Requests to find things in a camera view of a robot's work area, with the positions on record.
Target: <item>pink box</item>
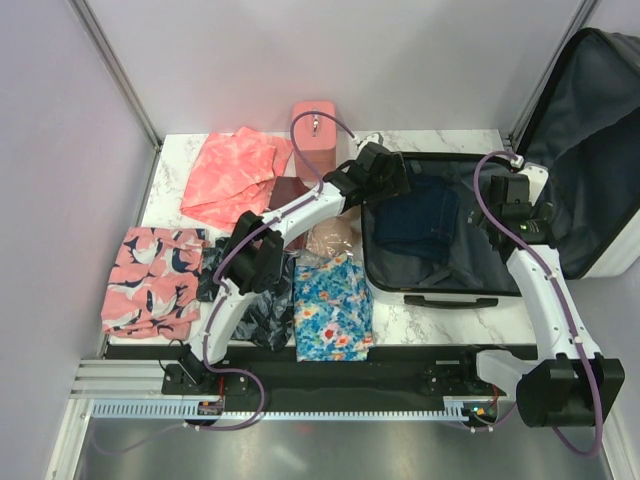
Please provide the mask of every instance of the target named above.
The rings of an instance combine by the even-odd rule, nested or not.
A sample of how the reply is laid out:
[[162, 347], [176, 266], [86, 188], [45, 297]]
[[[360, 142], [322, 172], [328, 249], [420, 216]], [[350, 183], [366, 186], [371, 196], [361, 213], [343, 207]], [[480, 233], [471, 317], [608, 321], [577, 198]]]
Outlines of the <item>pink box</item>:
[[[332, 102], [311, 101], [296, 103], [292, 118], [310, 110], [328, 113], [334, 117], [336, 115], [336, 107]], [[336, 131], [335, 122], [320, 115], [307, 115], [296, 124], [296, 142], [300, 150], [323, 176], [336, 168]], [[295, 154], [295, 162], [298, 177], [305, 181], [317, 180], [298, 154]]]

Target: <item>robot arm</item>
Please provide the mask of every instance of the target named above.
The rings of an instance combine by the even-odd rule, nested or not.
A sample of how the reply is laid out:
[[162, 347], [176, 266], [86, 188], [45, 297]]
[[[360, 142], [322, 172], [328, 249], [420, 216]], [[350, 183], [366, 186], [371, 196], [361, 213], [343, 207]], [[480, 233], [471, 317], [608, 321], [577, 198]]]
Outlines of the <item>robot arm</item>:
[[[522, 293], [535, 332], [538, 359], [524, 361], [504, 350], [485, 350], [477, 355], [476, 367], [480, 379], [516, 400], [526, 425], [590, 426], [595, 418], [593, 399], [576, 344], [582, 345], [595, 373], [603, 419], [622, 386], [624, 370], [619, 360], [605, 359], [589, 335], [562, 276], [558, 251], [549, 245], [553, 238], [546, 217], [551, 206], [535, 208], [547, 177], [542, 167], [527, 164], [518, 174], [492, 177], [483, 197], [488, 199], [492, 214], [551, 268], [578, 335], [570, 331], [560, 298], [536, 259], [486, 224], [489, 241], [499, 250]], [[470, 221], [482, 223], [474, 215]]]
[[257, 294], [278, 280], [284, 246], [298, 235], [364, 201], [375, 202], [408, 192], [409, 181], [402, 156], [378, 143], [368, 142], [360, 146], [356, 160], [328, 173], [322, 186], [262, 217], [252, 212], [244, 213], [229, 239], [225, 257], [252, 232], [275, 222], [253, 242], [242, 247], [222, 272], [230, 280], [228, 290], [220, 289], [214, 301], [211, 328], [207, 331], [207, 326], [203, 325], [191, 340], [196, 346], [193, 353], [201, 356], [203, 349], [199, 346], [204, 344], [208, 363], [214, 364], [224, 358], [242, 314]]

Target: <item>white marble surface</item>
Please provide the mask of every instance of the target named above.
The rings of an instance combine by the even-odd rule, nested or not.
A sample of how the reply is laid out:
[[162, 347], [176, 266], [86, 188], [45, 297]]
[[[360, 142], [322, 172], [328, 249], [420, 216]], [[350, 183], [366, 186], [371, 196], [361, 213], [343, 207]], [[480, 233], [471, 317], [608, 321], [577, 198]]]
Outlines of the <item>white marble surface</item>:
[[[364, 138], [372, 132], [356, 132]], [[487, 153], [501, 149], [496, 130], [403, 130], [384, 131], [384, 145], [391, 150]], [[191, 166], [207, 134], [168, 135], [160, 155], [143, 226], [199, 227], [208, 230], [210, 240], [221, 232], [180, 213], [180, 202]], [[355, 156], [355, 145], [340, 132], [337, 162]], [[286, 175], [294, 175], [293, 160]], [[211, 304], [202, 304], [201, 320], [192, 325], [192, 334], [211, 313]], [[376, 345], [452, 345], [452, 344], [532, 344], [535, 337], [520, 298], [501, 299], [495, 308], [481, 310], [435, 310], [412, 306], [390, 306], [374, 302]], [[152, 339], [111, 338], [112, 344], [164, 344], [163, 337]]]

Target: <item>dark blue fabric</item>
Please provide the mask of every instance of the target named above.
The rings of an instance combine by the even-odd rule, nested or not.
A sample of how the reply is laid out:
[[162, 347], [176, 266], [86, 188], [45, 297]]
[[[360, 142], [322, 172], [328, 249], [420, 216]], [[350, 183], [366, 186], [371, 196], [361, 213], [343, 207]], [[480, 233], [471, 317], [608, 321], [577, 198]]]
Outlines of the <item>dark blue fabric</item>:
[[409, 177], [409, 194], [379, 205], [374, 241], [389, 252], [446, 264], [455, 233], [458, 194], [440, 177], [411, 172]]

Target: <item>blue floral cloth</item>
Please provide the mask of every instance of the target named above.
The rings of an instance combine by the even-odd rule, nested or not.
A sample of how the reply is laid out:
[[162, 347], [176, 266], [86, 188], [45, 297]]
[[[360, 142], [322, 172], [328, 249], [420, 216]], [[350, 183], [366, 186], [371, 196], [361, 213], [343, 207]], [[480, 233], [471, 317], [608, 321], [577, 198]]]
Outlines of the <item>blue floral cloth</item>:
[[298, 361], [367, 359], [373, 302], [362, 267], [346, 254], [298, 266], [293, 290]]

